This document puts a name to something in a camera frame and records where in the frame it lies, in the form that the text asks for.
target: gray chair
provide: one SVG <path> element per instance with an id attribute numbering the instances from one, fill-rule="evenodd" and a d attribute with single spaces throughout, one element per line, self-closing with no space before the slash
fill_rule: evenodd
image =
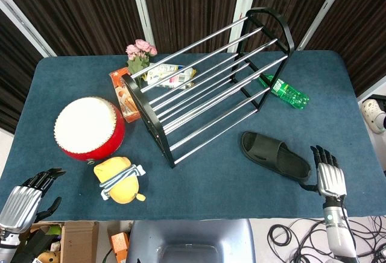
<path id="1" fill-rule="evenodd" d="M 248 219 L 135 221 L 128 263 L 255 263 Z"/>

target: blue tablecloth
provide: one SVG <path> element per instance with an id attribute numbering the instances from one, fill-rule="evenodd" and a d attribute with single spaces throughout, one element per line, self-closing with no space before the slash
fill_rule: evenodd
<path id="1" fill-rule="evenodd" d="M 187 65 L 201 55 L 181 55 L 170 63 Z M 218 54 L 199 64 L 197 70 L 203 71 L 227 55 Z M 254 60 L 263 65 L 278 56 L 278 52 L 265 52 Z M 311 183 L 315 183 L 315 168 L 309 146 L 320 144 L 327 148 L 336 155 L 346 176 L 349 215 L 386 214 L 386 178 L 366 132 L 344 62 L 330 51 L 295 52 L 281 76 L 309 95 L 310 102 L 304 110 L 294 109 L 270 95 L 261 112 L 174 169 L 168 166 L 142 120 L 126 124 L 124 142 L 115 156 L 127 156 L 133 163 L 143 165 L 147 174 L 139 178 L 140 192 L 147 199 L 126 205 L 111 199 L 103 201 L 92 167 L 67 157 L 59 149 L 53 127 L 62 108 L 77 98 L 99 96 L 118 105 L 108 73 L 123 67 L 126 59 L 124 55 L 107 55 L 40 61 L 0 180 L 0 206 L 14 186 L 39 171 L 60 167 L 67 173 L 57 179 L 42 203 L 43 209 L 56 196 L 63 198 L 50 220 L 321 217 L 321 197 L 244 157 L 239 138 L 242 132 L 251 130 L 285 141 L 309 161 Z M 240 93 L 229 102 L 244 98 Z M 248 104 L 229 119 L 252 109 Z M 218 115 L 214 111 L 208 114 Z M 195 120 L 193 130 L 202 124 L 200 119 Z M 227 123 L 230 120 L 225 119 L 211 131 L 216 133 Z M 182 135 L 188 130 L 182 127 L 175 132 Z M 210 135 L 205 133 L 200 139 Z M 178 151 L 182 154 L 199 143 L 188 143 Z"/>

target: toy drum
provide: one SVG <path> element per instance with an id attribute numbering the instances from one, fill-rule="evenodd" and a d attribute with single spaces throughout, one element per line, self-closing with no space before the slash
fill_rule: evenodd
<path id="1" fill-rule="evenodd" d="M 85 97 L 68 104 L 55 122 L 59 147 L 74 159 L 103 159 L 121 145 L 125 122 L 121 112 L 100 97 Z"/>

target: floor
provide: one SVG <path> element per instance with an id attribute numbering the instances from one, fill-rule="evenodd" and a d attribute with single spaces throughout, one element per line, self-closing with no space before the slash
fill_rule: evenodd
<path id="1" fill-rule="evenodd" d="M 7 160 L 9 150 L 13 141 L 13 137 L 7 133 L 4 133 L 0 130 L 0 176 L 2 170 L 4 169 L 5 162 Z M 272 219 L 250 219 L 253 237 L 255 241 L 255 252 L 256 252 L 256 260 L 257 262 L 269 262 L 275 263 L 280 262 L 280 260 L 275 257 L 274 253 L 268 246 L 267 243 L 267 233 L 269 228 L 274 224 L 283 224 L 288 226 L 296 219 L 282 219 L 282 218 L 272 218 Z M 362 223 L 367 226 L 370 230 L 374 230 L 373 223 L 370 217 L 364 218 L 351 218 L 351 220 Z M 384 226 L 386 226 L 386 219 L 383 219 Z M 119 232 L 127 232 L 131 228 L 132 221 L 102 221 L 100 222 L 99 228 L 99 237 L 98 237 L 98 249 L 96 254 L 96 262 L 102 262 L 106 253 L 110 250 L 110 241 L 109 238 L 111 235 L 114 235 Z M 299 239 L 303 238 L 304 235 L 308 232 L 313 222 L 308 220 L 301 220 L 294 223 L 292 230 L 299 237 Z M 352 228 L 357 227 L 358 230 L 365 231 L 362 227 L 359 227 L 355 223 L 352 223 Z M 315 246 L 320 250 L 328 251 L 328 244 L 326 234 L 324 232 L 316 232 L 312 235 L 312 242 Z M 296 241 L 293 239 L 291 244 L 285 247 L 277 247 L 276 250 L 280 254 L 281 258 L 284 258 L 286 262 L 288 262 L 288 258 L 293 253 L 294 249 L 297 247 Z M 357 253 L 366 252 L 369 250 L 369 247 L 362 240 L 357 240 Z M 320 258 L 323 262 L 327 260 L 327 257 L 322 256 L 316 253 L 313 250 L 308 250 L 310 254 L 316 255 L 316 257 Z M 311 258 L 311 262 L 317 262 L 316 259 Z M 361 258 L 361 263 L 371 262 L 371 257 Z M 114 255 L 111 253 L 107 258 L 106 263 L 116 263 L 116 259 Z"/>

